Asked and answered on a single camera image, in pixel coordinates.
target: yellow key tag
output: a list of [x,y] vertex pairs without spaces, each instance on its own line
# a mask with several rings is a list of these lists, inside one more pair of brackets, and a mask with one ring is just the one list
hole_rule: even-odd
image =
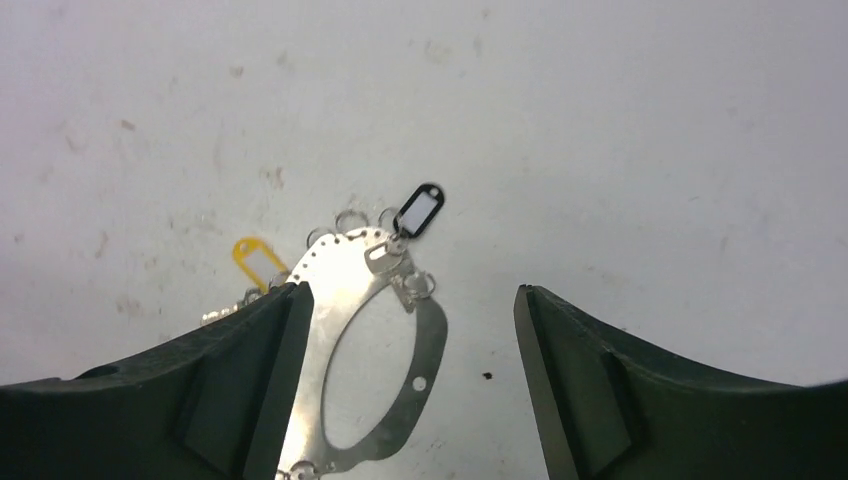
[[233,260],[263,294],[268,293],[268,283],[275,275],[289,273],[286,264],[257,237],[245,237],[236,242],[233,246]]

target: white label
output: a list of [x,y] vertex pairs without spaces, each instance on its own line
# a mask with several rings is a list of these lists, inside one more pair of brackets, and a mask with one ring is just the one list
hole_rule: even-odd
[[431,197],[427,192],[421,192],[409,209],[403,212],[401,223],[403,228],[409,230],[410,233],[417,232],[427,217],[439,205],[438,200]]

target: stainless steel bracket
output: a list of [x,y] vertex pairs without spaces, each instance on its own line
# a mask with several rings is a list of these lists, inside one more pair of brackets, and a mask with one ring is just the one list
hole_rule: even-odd
[[[447,318],[429,296],[432,290],[427,276],[417,274],[408,250],[384,248],[377,252],[390,236],[375,227],[323,235],[288,278],[293,283],[309,282],[315,306],[278,480],[313,480],[348,471],[363,461],[388,458],[403,447],[423,412],[447,342]],[[351,320],[388,285],[395,288],[407,311],[415,313],[412,362],[400,393],[377,426],[353,447],[337,449],[324,429],[327,372]]]

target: metal plate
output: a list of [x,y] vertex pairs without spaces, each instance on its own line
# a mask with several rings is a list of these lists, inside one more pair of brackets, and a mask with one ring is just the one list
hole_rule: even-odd
[[[348,449],[333,447],[324,430],[324,387],[336,345],[368,300],[391,284],[393,277],[415,268],[408,252],[403,253],[402,262],[392,262],[397,263],[394,269],[369,268],[365,252],[384,242],[389,234],[380,228],[365,227],[324,235],[292,270],[289,282],[309,282],[315,307],[278,479],[311,480],[350,470],[363,461],[388,458],[403,447],[421,416],[447,341],[447,318],[432,298],[414,303],[415,350],[404,386],[388,413]],[[421,379],[426,388],[416,388]]]

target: metal ring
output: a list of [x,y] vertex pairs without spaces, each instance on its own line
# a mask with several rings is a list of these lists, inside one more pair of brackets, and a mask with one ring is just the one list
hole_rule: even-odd
[[[409,285],[406,284],[406,280],[408,278],[410,278],[413,275],[420,275],[420,274],[424,275],[425,281],[429,280],[427,282],[427,291],[425,291],[423,293],[419,292],[418,290],[415,290],[413,288],[409,288]],[[430,298],[430,296],[433,295],[433,292],[436,291],[436,278],[433,277],[433,275],[429,272],[425,272],[423,270],[416,270],[416,271],[409,273],[409,274],[407,274],[403,277],[402,285],[403,285],[403,289],[406,290],[406,293],[408,293],[410,297],[414,298],[415,300],[423,300],[425,298]]]
[[261,297],[261,296],[262,296],[262,290],[259,290],[258,287],[248,288],[247,290],[244,291],[244,298],[242,299],[242,302],[245,305],[249,305],[249,304],[255,302],[256,300],[259,300],[259,297]]
[[368,215],[366,215],[365,212],[362,212],[360,210],[353,210],[353,209],[349,208],[347,210],[343,210],[341,213],[336,215],[336,233],[341,233],[341,234],[346,233],[346,232],[343,231],[344,228],[342,228],[341,223],[342,223],[342,220],[349,218],[349,217],[359,217],[359,219],[361,219],[362,221],[365,222],[365,225],[362,225],[360,227],[354,227],[351,230],[353,230],[355,228],[365,228],[365,227],[371,226],[371,222],[368,220]]
[[311,232],[309,232],[309,235],[307,235],[307,236],[306,236],[306,248],[307,248],[307,249],[312,248],[312,245],[315,245],[315,240],[318,240],[318,239],[319,239],[319,238],[321,238],[323,235],[319,235],[318,237],[315,237],[315,238],[312,238],[312,236],[313,236],[313,235],[315,235],[316,233],[322,233],[322,232],[323,232],[323,235],[326,235],[326,234],[328,234],[328,233],[329,233],[330,235],[332,235],[332,234],[334,234],[334,233],[335,233],[335,232],[333,232],[331,229],[329,229],[329,228],[327,228],[327,227],[318,227],[318,228],[313,228],[313,229],[312,229],[312,231],[311,231]]
[[394,225],[389,225],[388,228],[386,228],[386,226],[383,225],[385,223],[385,217],[386,217],[387,213],[392,214],[392,218],[391,218],[392,220],[397,218],[398,219],[398,225],[400,225],[400,210],[398,210],[395,207],[386,208],[382,212],[380,212],[380,216],[377,218],[377,226],[382,228],[383,230],[391,232],[395,228]]

